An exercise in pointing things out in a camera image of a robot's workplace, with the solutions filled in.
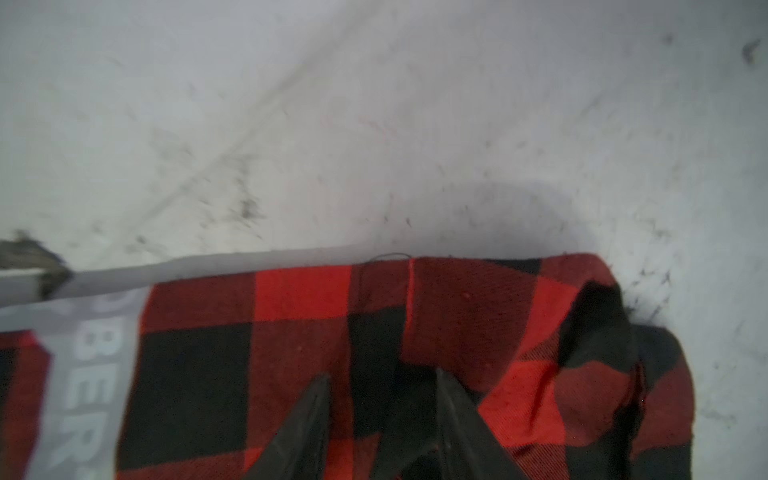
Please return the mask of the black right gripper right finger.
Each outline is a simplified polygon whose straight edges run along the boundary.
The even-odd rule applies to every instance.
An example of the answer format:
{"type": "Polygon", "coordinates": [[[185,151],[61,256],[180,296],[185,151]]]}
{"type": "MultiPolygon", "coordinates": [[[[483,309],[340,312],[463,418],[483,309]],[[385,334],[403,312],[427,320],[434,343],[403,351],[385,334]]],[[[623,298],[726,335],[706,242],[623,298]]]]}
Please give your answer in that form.
{"type": "Polygon", "coordinates": [[[527,479],[498,443],[461,383],[442,369],[436,370],[436,422],[444,479],[527,479]]]}

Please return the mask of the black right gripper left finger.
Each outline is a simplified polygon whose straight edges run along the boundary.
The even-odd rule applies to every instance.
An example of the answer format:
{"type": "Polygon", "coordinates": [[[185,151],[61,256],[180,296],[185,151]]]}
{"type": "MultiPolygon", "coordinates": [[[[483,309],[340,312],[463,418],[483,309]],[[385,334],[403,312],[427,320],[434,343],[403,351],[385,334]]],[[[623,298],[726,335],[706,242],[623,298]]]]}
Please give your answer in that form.
{"type": "Polygon", "coordinates": [[[314,377],[243,479],[320,480],[331,421],[331,379],[314,377]]]}

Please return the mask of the red black plaid shirt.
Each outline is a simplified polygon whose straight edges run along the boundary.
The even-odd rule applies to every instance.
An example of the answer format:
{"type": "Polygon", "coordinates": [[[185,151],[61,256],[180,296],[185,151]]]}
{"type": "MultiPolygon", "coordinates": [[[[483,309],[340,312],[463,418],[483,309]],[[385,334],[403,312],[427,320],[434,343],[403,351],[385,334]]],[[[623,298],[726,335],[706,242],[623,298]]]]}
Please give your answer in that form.
{"type": "Polygon", "coordinates": [[[451,374],[527,479],[687,479],[677,339],[590,254],[410,258],[163,283],[1,312],[5,479],[240,479],[317,376],[328,479],[439,478],[451,374]]]}

